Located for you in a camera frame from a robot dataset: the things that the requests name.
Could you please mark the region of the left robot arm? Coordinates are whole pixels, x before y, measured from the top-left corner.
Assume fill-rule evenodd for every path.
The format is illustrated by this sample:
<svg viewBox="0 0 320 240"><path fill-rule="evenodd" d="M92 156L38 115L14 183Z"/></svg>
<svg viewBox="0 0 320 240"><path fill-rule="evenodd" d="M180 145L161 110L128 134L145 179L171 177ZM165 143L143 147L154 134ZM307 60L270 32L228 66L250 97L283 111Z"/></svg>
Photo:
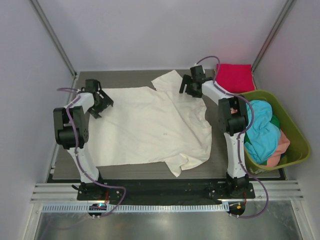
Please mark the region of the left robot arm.
<svg viewBox="0 0 320 240"><path fill-rule="evenodd" d="M79 186L73 185L72 188L77 191L78 200L101 200L106 194L106 187L88 147L89 121L86 114L99 119L114 101L96 79L87 79L80 89L64 87L57 90L75 95L70 103L53 110L55 141L71 155L80 174Z"/></svg>

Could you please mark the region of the cream white t shirt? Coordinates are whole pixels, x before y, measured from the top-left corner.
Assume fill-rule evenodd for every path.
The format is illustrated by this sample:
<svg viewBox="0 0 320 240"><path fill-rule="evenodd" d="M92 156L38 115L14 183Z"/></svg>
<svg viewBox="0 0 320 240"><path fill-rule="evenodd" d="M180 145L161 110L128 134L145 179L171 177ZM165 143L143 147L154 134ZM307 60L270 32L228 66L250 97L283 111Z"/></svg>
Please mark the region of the cream white t shirt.
<svg viewBox="0 0 320 240"><path fill-rule="evenodd" d="M89 119L88 149L98 167L164 162L178 177L205 163L212 127L201 98L179 92L182 77L172 70L152 87L107 88L114 104Z"/></svg>

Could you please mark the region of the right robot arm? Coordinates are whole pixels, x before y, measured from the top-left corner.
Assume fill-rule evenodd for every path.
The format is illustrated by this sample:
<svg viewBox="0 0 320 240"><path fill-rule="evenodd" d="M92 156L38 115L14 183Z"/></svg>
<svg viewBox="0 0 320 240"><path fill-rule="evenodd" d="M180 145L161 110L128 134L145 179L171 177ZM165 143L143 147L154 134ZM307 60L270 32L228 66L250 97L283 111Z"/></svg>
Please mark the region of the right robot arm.
<svg viewBox="0 0 320 240"><path fill-rule="evenodd" d="M244 130L249 124L245 98L225 90L213 77L207 77L201 65L191 67L190 75L182 77L179 93L194 98L205 95L217 104L218 126L227 145L225 192L231 198L241 198L249 187L244 164Z"/></svg>

